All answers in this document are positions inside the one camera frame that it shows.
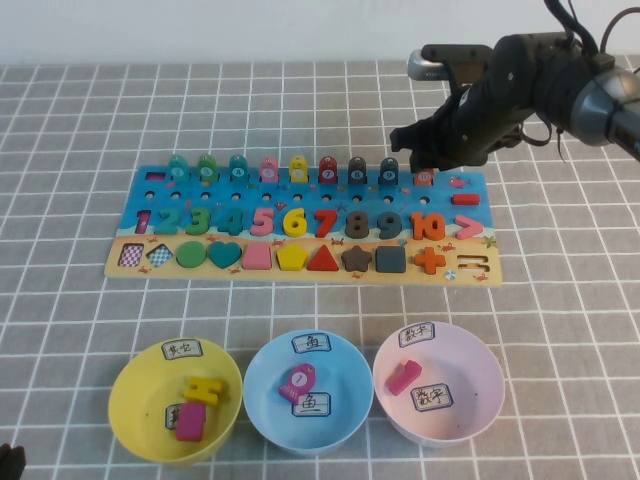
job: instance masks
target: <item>bowl label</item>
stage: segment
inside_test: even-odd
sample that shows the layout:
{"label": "bowl label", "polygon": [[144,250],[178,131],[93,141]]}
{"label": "bowl label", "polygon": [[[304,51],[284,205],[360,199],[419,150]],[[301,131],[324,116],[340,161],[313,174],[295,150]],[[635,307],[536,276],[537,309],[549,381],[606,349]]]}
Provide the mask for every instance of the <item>bowl label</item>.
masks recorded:
{"label": "bowl label", "polygon": [[400,330],[398,343],[400,348],[408,347],[414,343],[433,340],[436,336],[435,325],[431,322],[415,323]]}
{"label": "bowl label", "polygon": [[202,346],[195,338],[181,338],[162,344],[162,354],[167,360],[184,357],[201,357]]}
{"label": "bowl label", "polygon": [[414,388],[411,390],[411,398],[418,412],[428,412],[453,405],[453,397],[446,383]]}
{"label": "bowl label", "polygon": [[298,403],[291,405],[294,417],[328,417],[331,415],[331,395],[325,392],[309,392],[300,395]]}
{"label": "bowl label", "polygon": [[296,353],[331,351],[331,342],[325,333],[300,335],[294,337],[291,340],[291,344],[293,345],[293,351]]}
{"label": "bowl label", "polygon": [[180,415],[181,403],[174,403],[169,405],[164,412],[164,426],[169,430],[176,429],[176,423],[178,422],[178,415]]}

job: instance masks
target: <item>pink number 5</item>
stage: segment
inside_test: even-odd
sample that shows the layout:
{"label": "pink number 5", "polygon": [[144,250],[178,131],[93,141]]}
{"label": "pink number 5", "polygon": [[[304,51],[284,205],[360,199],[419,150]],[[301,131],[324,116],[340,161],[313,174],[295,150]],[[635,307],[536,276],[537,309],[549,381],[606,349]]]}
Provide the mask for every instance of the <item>pink number 5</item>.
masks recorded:
{"label": "pink number 5", "polygon": [[258,208],[253,217],[251,235],[254,237],[264,237],[273,232],[273,208]]}

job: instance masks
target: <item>brown star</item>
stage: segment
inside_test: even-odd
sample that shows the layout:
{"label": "brown star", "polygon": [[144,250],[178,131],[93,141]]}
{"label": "brown star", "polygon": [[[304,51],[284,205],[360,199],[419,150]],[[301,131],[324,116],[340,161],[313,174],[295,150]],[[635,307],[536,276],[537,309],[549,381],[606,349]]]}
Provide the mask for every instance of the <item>brown star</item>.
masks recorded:
{"label": "brown star", "polygon": [[347,272],[366,272],[371,262],[371,254],[365,252],[358,245],[342,254],[342,261]]}

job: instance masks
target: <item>grid tablecloth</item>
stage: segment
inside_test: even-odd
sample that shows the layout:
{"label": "grid tablecloth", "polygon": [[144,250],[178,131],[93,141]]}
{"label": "grid tablecloth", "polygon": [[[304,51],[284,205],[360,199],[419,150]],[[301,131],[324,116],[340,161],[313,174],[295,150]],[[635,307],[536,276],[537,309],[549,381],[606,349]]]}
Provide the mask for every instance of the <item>grid tablecloth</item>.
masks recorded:
{"label": "grid tablecloth", "polygon": [[[555,142],[491,156],[481,171],[501,288],[104,278],[137,167],[173,151],[377,165],[389,131],[446,94],[411,82],[401,61],[0,67],[0,443],[26,447],[24,478],[636,478],[640,165],[617,147],[565,137],[566,162]],[[377,403],[315,459],[274,448],[243,412],[215,459],[189,472],[136,459],[109,429],[117,374],[163,339],[208,338],[244,371],[292,329],[335,331],[372,360],[387,335],[425,319],[473,332],[504,369],[500,417],[460,447],[419,448]]]}

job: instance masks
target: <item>checkered diamond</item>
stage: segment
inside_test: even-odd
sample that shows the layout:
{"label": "checkered diamond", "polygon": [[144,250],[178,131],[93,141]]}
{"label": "checkered diamond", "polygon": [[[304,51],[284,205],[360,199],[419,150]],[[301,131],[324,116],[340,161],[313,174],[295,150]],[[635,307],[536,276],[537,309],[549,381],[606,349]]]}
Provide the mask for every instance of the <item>checkered diamond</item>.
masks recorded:
{"label": "checkered diamond", "polygon": [[147,258],[151,262],[151,265],[158,268],[168,262],[173,253],[167,248],[166,245],[160,245],[147,255]]}
{"label": "checkered diamond", "polygon": [[140,265],[140,259],[142,258],[142,251],[144,245],[139,243],[128,243],[122,247],[122,253],[120,253],[120,260],[118,260],[119,267],[137,267]]}

